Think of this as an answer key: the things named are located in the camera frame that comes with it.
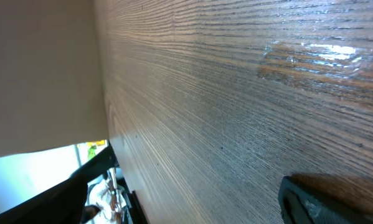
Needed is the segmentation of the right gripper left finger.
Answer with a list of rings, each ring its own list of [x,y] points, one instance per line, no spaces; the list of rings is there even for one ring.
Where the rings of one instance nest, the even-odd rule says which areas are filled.
[[[0,224],[79,223],[88,185],[76,175],[0,214]]]

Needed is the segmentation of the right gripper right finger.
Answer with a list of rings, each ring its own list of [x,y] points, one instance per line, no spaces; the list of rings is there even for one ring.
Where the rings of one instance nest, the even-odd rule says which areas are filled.
[[[278,202],[284,224],[373,224],[373,216],[290,176],[282,178]]]

